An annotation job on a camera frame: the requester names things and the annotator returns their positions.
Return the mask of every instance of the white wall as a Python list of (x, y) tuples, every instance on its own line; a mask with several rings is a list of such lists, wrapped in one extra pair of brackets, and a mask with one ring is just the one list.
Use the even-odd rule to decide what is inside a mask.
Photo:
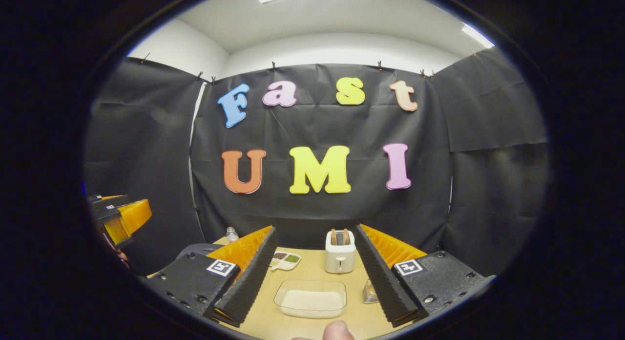
[(219, 77), (297, 64), (365, 64), (427, 75), (460, 60), (458, 55), (410, 40), (364, 33), (323, 33), (283, 38), (233, 53)]
[(173, 19), (161, 26), (134, 48), (128, 57), (145, 58), (167, 64), (202, 78), (219, 78), (228, 52), (186, 22)]

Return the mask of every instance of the black backdrop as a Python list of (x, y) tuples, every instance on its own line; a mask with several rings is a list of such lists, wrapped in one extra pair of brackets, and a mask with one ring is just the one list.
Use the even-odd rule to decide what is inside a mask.
[(432, 80), (453, 163), (441, 246), (482, 274), (500, 274), (533, 230), (551, 177), (540, 108), (497, 48), (464, 58)]
[[(342, 77), (358, 77), (366, 100), (343, 106)], [(297, 85), (294, 106), (266, 106), (272, 82)], [(415, 89), (416, 111), (404, 111), (389, 86)], [(103, 89), (87, 138), (87, 191), (149, 198), (153, 218), (125, 252), (141, 274), (171, 262), (185, 246), (248, 234), (272, 224), (285, 247), (322, 249), (326, 231), (363, 222), (430, 253), (447, 249), (469, 266), (499, 274), (532, 231), (549, 161), (538, 104), (497, 48), (471, 55), (433, 77), (353, 64), (307, 64), (260, 70), (207, 84), (194, 75), (128, 58)], [(248, 106), (226, 128), (217, 99), (240, 84)], [(408, 145), (412, 185), (390, 191), (382, 146)], [(349, 193), (290, 193), (290, 149), (310, 147), (321, 162), (347, 146)], [(250, 176), (248, 150), (263, 149), (263, 181), (254, 193), (228, 190), (221, 153), (238, 150), (239, 180)], [(188, 177), (190, 156), (197, 216)], [(451, 203), (450, 188), (453, 183)]]
[(147, 198), (152, 218), (123, 248), (147, 275), (203, 242), (189, 188), (189, 138), (201, 87), (176, 68), (127, 58), (94, 102), (85, 140), (87, 194)]
[[(366, 99), (359, 106), (342, 106), (336, 82), (358, 77)], [(266, 106), (267, 86), (289, 80), (297, 85), (294, 106)], [(416, 111), (397, 105), (389, 86), (404, 80), (415, 89)], [(246, 83), (246, 118), (231, 128), (217, 99)], [(390, 191), (385, 144), (408, 145), (408, 189)], [(331, 146), (347, 146), (349, 193), (312, 190), (290, 193), (293, 184), (293, 147), (307, 146), (321, 162)], [(223, 181), (221, 153), (264, 149), (263, 182), (258, 191), (242, 195), (229, 191)], [(225, 78), (208, 85), (194, 126), (191, 166), (196, 203), (206, 238), (223, 234), (231, 225), (244, 234), (268, 224), (277, 227), (280, 246), (324, 249), (326, 232), (353, 228), (364, 222), (433, 251), (442, 236), (449, 204), (451, 160), (449, 140), (438, 99), (429, 82), (401, 70), (379, 71), (371, 66), (308, 64), (277, 71), (261, 70)], [(240, 160), (240, 180), (250, 175), (250, 160)]]

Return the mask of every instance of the green sauce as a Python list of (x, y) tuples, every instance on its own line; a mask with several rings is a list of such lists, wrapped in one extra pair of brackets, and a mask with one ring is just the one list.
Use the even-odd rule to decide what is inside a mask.
[(287, 261), (287, 262), (294, 262), (295, 263), (295, 262), (299, 261), (299, 257), (297, 257), (296, 255), (290, 255), (289, 257), (287, 257), (285, 259), (285, 261)]

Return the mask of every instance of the small dish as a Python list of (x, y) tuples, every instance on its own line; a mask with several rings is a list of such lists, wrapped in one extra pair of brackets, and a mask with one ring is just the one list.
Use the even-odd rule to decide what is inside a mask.
[(348, 299), (342, 282), (289, 279), (277, 289), (274, 303), (288, 316), (336, 318)]
[(290, 271), (295, 268), (299, 261), (302, 259), (302, 256), (295, 253), (288, 253), (285, 251), (275, 251), (273, 258), (270, 262), (270, 268), (272, 271), (275, 269), (284, 269), (285, 271)]

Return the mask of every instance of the white ceiling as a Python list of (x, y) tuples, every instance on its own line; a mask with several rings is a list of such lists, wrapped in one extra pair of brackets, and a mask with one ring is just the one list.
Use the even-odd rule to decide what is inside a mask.
[(206, 0), (179, 19), (229, 53), (311, 33), (373, 33), (413, 40), (459, 57), (484, 46), (460, 20), (424, 0)]

